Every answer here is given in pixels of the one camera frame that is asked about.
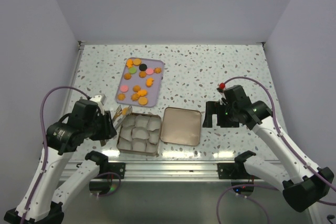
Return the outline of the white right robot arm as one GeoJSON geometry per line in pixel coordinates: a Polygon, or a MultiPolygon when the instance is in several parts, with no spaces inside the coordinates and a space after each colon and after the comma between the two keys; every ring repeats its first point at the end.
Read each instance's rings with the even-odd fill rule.
{"type": "Polygon", "coordinates": [[[253,151],[245,151],[234,159],[231,178],[258,177],[280,192],[287,204],[303,212],[326,196],[334,179],[328,167],[312,161],[279,126],[277,118],[265,102],[251,102],[240,85],[217,88],[218,101],[207,101],[204,128],[212,128],[212,116],[223,128],[246,126],[271,149],[283,168],[267,162],[253,151]]]}

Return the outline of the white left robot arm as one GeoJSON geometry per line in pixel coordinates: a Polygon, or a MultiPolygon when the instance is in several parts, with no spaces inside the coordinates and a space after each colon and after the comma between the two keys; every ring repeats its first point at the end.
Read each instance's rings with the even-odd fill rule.
{"type": "Polygon", "coordinates": [[[45,135],[41,160],[19,205],[6,212],[8,223],[62,223],[65,209],[85,185],[110,172],[108,157],[91,151],[78,170],[58,186],[64,168],[77,147],[87,138],[107,141],[116,135],[111,113],[104,110],[103,95],[80,99],[68,115],[67,123],[52,124],[45,135]]]}

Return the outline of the orange round biscuit cookie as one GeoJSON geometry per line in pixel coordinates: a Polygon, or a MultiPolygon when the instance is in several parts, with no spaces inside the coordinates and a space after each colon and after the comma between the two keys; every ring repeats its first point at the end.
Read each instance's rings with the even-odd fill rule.
{"type": "Polygon", "coordinates": [[[125,107],[122,110],[122,115],[127,116],[127,115],[129,115],[131,113],[132,113],[132,106],[125,107]]]}

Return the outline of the orange animal shaped cookie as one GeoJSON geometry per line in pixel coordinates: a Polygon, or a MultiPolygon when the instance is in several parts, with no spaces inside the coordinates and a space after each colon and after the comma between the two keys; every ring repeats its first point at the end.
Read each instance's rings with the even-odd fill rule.
{"type": "Polygon", "coordinates": [[[154,79],[153,79],[153,78],[148,78],[148,79],[146,80],[145,85],[146,85],[148,88],[150,88],[150,87],[152,87],[153,83],[154,83],[154,79]]]}

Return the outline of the orange ridged cookie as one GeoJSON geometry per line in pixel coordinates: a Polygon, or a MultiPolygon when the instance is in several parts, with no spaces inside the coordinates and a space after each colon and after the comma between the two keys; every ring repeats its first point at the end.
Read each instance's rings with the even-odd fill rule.
{"type": "Polygon", "coordinates": [[[137,93],[134,93],[133,95],[131,95],[131,100],[132,101],[137,101],[139,99],[139,95],[137,93]]]}

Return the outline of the metal tongs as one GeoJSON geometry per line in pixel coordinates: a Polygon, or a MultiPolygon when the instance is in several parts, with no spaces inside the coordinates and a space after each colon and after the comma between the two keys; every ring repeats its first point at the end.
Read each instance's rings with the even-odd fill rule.
{"type": "Polygon", "coordinates": [[[117,109],[116,109],[116,112],[112,118],[112,124],[113,124],[113,127],[115,130],[117,130],[123,123],[124,119],[128,116],[125,116],[125,115],[122,115],[122,110],[123,110],[124,107],[122,106],[118,106],[117,109]]]}

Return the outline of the orange round cookie large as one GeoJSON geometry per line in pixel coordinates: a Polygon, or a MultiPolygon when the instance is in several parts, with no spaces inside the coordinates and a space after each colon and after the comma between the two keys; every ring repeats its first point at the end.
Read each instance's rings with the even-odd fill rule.
{"type": "Polygon", "coordinates": [[[145,106],[148,103],[148,99],[147,97],[139,97],[138,99],[138,104],[141,106],[145,106]]]}

